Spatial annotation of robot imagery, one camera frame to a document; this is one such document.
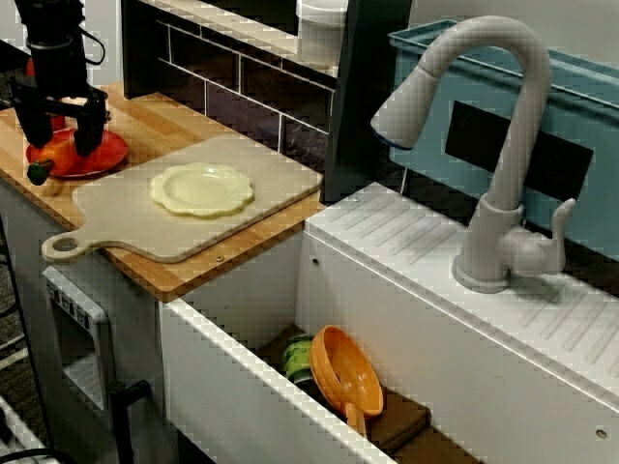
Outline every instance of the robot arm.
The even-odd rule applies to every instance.
[[[53,135],[49,114],[73,117],[77,120],[75,150],[86,157],[101,145],[103,126],[109,120],[107,94],[88,84],[86,63],[101,63],[105,51],[100,62],[86,58],[82,35],[97,40],[79,27],[84,20],[79,0],[15,3],[28,31],[26,45],[36,74],[36,78],[17,77],[9,83],[24,134],[33,146],[43,148]],[[64,97],[85,98],[86,103],[80,106],[58,101]]]

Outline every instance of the white container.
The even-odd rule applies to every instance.
[[[297,0],[299,55],[326,67],[339,64],[348,0]]]

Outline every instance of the cutting board handle hole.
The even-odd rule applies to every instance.
[[[77,240],[71,238],[61,239],[53,244],[53,248],[56,251],[73,251],[77,248]]]

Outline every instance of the faucet handle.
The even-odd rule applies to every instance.
[[[576,200],[567,200],[552,215],[552,239],[515,227],[501,240],[505,261],[512,271],[524,277],[558,274],[565,267],[565,225]]]
[[[550,223],[550,230],[552,231],[552,240],[557,242],[557,245],[563,247],[563,239],[565,239],[565,224],[572,216],[572,211],[576,205],[576,200],[570,198],[567,201],[561,203],[561,205],[554,211],[552,215],[552,221]]]

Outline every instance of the faucet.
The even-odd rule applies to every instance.
[[[565,267],[563,241],[573,198],[554,212],[552,239],[520,226],[520,196],[550,89],[550,58],[542,42],[530,28],[506,17],[462,21],[427,48],[370,124],[389,145],[413,148],[441,76],[459,55],[479,46],[510,51],[522,67],[523,83],[490,188],[480,198],[452,274],[466,288],[498,293],[508,287],[510,272],[534,277],[558,274]]]

